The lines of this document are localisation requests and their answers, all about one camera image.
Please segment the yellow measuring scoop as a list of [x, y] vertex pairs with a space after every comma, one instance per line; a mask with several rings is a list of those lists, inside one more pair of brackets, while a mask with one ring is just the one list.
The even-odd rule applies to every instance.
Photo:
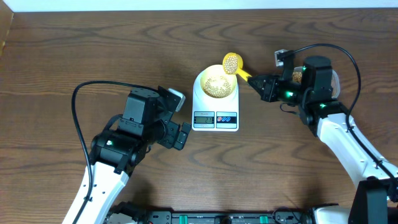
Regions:
[[223, 58], [223, 70], [228, 75], [239, 75], [245, 82], [252, 76], [243, 70], [242, 57], [234, 52], [227, 53]]

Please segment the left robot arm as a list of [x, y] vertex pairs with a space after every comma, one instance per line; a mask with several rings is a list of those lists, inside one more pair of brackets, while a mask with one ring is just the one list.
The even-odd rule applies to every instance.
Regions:
[[184, 101], [184, 94], [171, 88], [131, 90], [123, 114], [113, 116], [93, 138], [82, 183], [64, 223], [103, 223], [151, 145], [184, 148], [191, 126], [171, 120]]

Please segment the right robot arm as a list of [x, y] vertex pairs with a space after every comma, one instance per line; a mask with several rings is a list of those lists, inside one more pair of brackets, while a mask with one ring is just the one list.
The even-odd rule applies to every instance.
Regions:
[[330, 59], [307, 57], [300, 82], [293, 79], [294, 58], [283, 61], [281, 76], [248, 78], [266, 102], [280, 101], [298, 108], [304, 125], [338, 158], [356, 187], [351, 208], [326, 204], [311, 208], [298, 223], [397, 223], [397, 166], [389, 163], [366, 139], [349, 109], [333, 98]]

